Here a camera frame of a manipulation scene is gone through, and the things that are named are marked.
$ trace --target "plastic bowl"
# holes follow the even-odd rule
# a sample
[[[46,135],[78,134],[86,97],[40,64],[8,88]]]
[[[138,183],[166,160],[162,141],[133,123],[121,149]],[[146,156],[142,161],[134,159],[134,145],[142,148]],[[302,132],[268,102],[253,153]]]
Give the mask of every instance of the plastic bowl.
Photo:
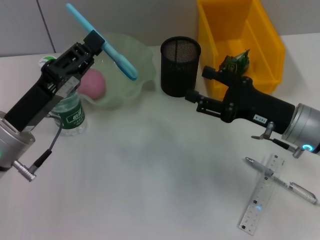
[[[138,78],[130,80],[115,64],[115,62],[102,51],[94,58],[91,68],[102,73],[106,90],[104,96],[93,100],[81,94],[81,97],[90,104],[103,108],[115,108],[132,101],[142,91],[142,87],[149,81],[154,81],[156,68],[153,64],[153,53],[147,46],[135,38],[121,33],[105,33],[103,37],[120,54],[125,56],[138,71]]]

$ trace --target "black mesh pen holder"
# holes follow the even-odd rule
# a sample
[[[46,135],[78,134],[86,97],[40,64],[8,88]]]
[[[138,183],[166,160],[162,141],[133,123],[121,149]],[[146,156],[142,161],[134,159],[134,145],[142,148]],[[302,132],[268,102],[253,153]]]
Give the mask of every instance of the black mesh pen holder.
[[[201,47],[192,38],[175,36],[161,45],[161,88],[172,97],[185,97],[196,86]]]

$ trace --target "transparent ruler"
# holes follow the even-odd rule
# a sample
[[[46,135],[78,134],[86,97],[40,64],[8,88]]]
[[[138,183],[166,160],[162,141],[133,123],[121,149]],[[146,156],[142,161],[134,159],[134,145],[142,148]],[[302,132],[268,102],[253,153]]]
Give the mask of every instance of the transparent ruler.
[[[282,170],[285,160],[277,155],[272,154],[268,160],[266,167],[277,173]],[[254,188],[245,213],[240,218],[239,228],[250,235],[254,235],[259,220],[264,213],[268,201],[275,187],[275,182],[265,176],[263,173]]]

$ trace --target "pen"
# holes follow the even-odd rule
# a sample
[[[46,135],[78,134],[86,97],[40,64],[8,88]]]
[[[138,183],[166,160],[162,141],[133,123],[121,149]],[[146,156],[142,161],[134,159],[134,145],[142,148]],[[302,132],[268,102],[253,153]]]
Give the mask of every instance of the pen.
[[[253,160],[250,157],[246,157],[245,160],[256,170],[264,173],[265,176],[271,178],[272,180],[274,180],[276,183],[278,183],[279,185],[289,189],[290,191],[294,192],[295,194],[297,194],[298,196],[302,197],[304,200],[308,201],[309,203],[316,205],[316,206],[320,206],[320,202],[318,201],[317,197],[310,191],[306,190],[305,188],[303,188],[302,186],[299,186],[298,184],[294,183],[294,182],[285,182],[281,179],[279,179],[277,176],[275,176],[275,172],[272,171],[270,168],[262,165],[260,162]]]

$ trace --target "yellow storage box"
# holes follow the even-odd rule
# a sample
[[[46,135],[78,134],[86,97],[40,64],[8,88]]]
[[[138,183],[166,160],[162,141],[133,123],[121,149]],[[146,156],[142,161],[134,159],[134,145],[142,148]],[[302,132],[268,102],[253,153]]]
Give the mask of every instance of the yellow storage box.
[[[285,47],[259,0],[198,0],[202,66],[219,69],[226,55],[250,49],[245,73],[254,87],[271,93],[282,80]],[[208,94],[222,100],[228,89],[216,80],[206,80]]]

